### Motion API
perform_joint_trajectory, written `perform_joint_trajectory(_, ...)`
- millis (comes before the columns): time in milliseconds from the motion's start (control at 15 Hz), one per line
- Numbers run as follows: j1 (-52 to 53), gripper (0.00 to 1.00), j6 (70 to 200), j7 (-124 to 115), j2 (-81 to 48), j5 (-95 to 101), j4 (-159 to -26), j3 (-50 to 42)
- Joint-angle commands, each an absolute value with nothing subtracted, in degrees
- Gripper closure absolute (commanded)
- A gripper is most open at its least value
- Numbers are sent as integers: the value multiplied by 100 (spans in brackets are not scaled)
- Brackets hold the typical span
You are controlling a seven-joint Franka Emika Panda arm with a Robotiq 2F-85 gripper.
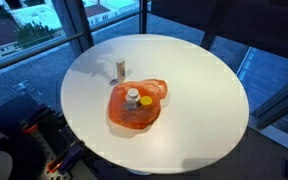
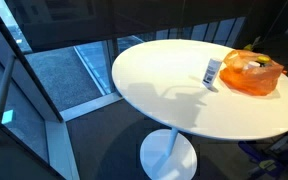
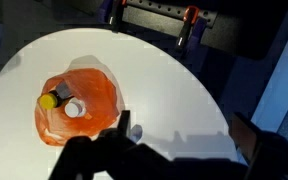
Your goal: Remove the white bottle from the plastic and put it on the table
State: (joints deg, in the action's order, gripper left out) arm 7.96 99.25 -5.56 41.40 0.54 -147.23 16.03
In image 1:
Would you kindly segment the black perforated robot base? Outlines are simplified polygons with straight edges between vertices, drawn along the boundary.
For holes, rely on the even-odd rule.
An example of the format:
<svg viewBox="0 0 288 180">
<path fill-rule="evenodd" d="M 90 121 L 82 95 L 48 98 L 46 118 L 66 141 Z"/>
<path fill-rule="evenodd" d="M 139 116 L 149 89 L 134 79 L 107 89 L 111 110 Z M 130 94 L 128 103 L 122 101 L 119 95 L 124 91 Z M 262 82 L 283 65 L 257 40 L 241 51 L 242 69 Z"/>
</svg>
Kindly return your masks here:
<svg viewBox="0 0 288 180">
<path fill-rule="evenodd" d="M 65 128 L 66 124 L 63 114 L 38 104 L 28 94 L 1 105 L 0 133 L 8 139 L 2 141 L 0 150 L 9 153 L 14 161 L 10 180 L 35 180 L 72 143 L 82 145 L 82 158 L 86 146 Z"/>
</svg>

